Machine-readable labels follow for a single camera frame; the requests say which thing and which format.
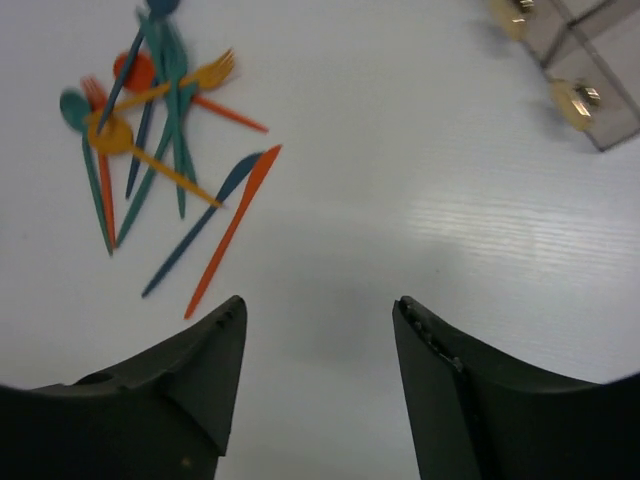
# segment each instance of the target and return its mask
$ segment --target yellow spoon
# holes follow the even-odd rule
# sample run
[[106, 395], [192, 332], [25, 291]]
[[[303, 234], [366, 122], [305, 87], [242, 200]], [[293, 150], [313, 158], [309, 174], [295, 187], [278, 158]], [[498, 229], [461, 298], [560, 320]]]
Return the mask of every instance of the yellow spoon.
[[[180, 87], [186, 87], [193, 82], [197, 82], [198, 88], [200, 88], [201, 90], [211, 90], [225, 81], [225, 79], [233, 70], [234, 66], [235, 63], [233, 58], [233, 51], [227, 50], [224, 55], [222, 55], [215, 62], [207, 64], [193, 72], [191, 75], [183, 77], [182, 80], [180, 80], [179, 85]], [[144, 93], [120, 102], [115, 106], [113, 112], [121, 112], [122, 110], [126, 110], [127, 108], [131, 108], [142, 103], [147, 103], [149, 100], [168, 93], [170, 88], [170, 83], [163, 83], [162, 85], [158, 85], [157, 87], [151, 88]], [[98, 110], [96, 112], [93, 112], [91, 115], [88, 115], [85, 118], [85, 122], [95, 123], [100, 120], [101, 116], [102, 110]]]
[[133, 153], [140, 160], [149, 164], [151, 168], [169, 177], [185, 190], [199, 196], [214, 207], [223, 207], [222, 203], [217, 201], [200, 187], [158, 162], [152, 156], [147, 155], [144, 150], [136, 147], [133, 143], [133, 131], [129, 124], [121, 117], [111, 115], [100, 133], [98, 133], [97, 122], [90, 125], [88, 138], [91, 146], [99, 153], [104, 155], [120, 155], [127, 152]]

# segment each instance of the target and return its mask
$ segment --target pile of utensils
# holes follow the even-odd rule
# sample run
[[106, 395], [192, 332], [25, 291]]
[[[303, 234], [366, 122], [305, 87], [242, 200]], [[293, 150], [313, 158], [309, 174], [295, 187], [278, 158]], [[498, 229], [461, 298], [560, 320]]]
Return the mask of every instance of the pile of utensils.
[[[188, 319], [210, 284], [238, 225], [275, 162], [281, 146], [266, 152], [253, 153], [242, 159], [231, 170], [215, 196], [198, 186], [196, 168], [182, 131], [183, 120], [191, 104], [195, 103], [212, 113], [261, 133], [267, 133], [268, 129], [259, 122], [198, 94], [199, 90], [212, 90], [223, 84], [234, 68], [234, 53], [227, 50], [213, 63], [189, 73], [184, 43], [175, 25], [167, 18], [178, 4], [179, 0], [147, 0], [148, 14], [140, 9], [136, 10], [140, 30], [131, 49], [118, 56], [114, 62], [116, 79], [111, 92], [107, 95], [94, 76], [83, 77], [82, 92], [76, 89], [66, 89], [62, 92], [60, 110], [69, 127], [82, 135], [82, 151], [89, 185], [109, 255], [122, 245], [130, 232], [158, 172], [175, 183], [178, 212], [182, 219], [186, 213], [186, 192], [194, 194], [210, 205], [153, 276], [142, 293], [143, 297], [148, 296], [160, 284], [213, 214], [224, 206], [223, 203], [229, 195], [248, 177], [235, 216], [189, 302], [185, 312], [185, 319]], [[143, 42], [146, 43], [148, 54], [140, 51]], [[133, 96], [117, 103], [118, 95], [123, 88]], [[158, 99], [166, 102], [168, 116], [161, 140], [155, 154], [151, 156], [145, 152], [145, 146], [154, 104]], [[143, 104], [142, 119], [134, 141], [133, 130], [120, 112]], [[172, 146], [173, 168], [162, 163], [169, 145]], [[99, 176], [94, 164], [93, 150], [98, 154]], [[131, 195], [133, 199], [119, 231], [116, 232], [109, 160], [112, 156], [125, 153], [133, 154], [126, 189], [126, 199], [129, 200]], [[146, 163], [148, 168], [135, 190], [141, 162]]]

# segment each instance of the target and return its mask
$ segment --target orange fork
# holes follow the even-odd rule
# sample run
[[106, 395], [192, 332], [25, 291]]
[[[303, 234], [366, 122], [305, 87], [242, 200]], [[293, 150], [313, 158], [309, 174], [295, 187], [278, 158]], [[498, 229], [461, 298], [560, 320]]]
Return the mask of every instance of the orange fork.
[[[92, 110], [102, 110], [107, 104], [107, 92], [100, 85], [100, 82], [93, 76], [83, 77], [81, 80], [82, 90], [84, 90]], [[104, 204], [104, 215], [107, 221], [107, 234], [112, 248], [116, 248], [116, 224], [113, 211], [113, 193], [111, 191], [111, 173], [109, 172], [109, 160], [106, 155], [98, 155], [98, 165], [100, 169], [100, 184], [102, 185], [102, 203]]]

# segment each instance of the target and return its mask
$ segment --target metal knob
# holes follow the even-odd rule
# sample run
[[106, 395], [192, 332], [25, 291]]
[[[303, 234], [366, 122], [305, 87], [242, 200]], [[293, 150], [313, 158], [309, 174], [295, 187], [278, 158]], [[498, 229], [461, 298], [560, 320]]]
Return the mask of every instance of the metal knob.
[[600, 107], [600, 94], [584, 82], [551, 81], [551, 98], [562, 116], [579, 132], [588, 130], [594, 122], [593, 112]]
[[490, 0], [489, 8], [496, 23], [509, 38], [521, 41], [527, 34], [527, 19], [534, 10], [534, 0]]

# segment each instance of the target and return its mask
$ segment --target white table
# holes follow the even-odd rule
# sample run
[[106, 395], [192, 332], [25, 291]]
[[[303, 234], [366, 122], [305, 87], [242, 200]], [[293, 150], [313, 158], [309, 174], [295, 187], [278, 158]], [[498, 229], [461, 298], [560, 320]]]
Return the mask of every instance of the white table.
[[[231, 218], [216, 214], [143, 301], [206, 208], [189, 197], [180, 222], [159, 178], [106, 255], [58, 98], [82, 75], [111, 82], [133, 8], [0, 8], [2, 383], [72, 383], [185, 328]], [[284, 144], [196, 313], [232, 294], [249, 305], [220, 480], [418, 478], [391, 323], [402, 294], [555, 372], [604, 382], [639, 369], [640, 140], [600, 155], [560, 123], [482, 2], [184, 0], [175, 20], [194, 65], [235, 48], [237, 79], [210, 96], [271, 127], [265, 137], [194, 109], [202, 185]], [[117, 224], [128, 168], [113, 161]]]

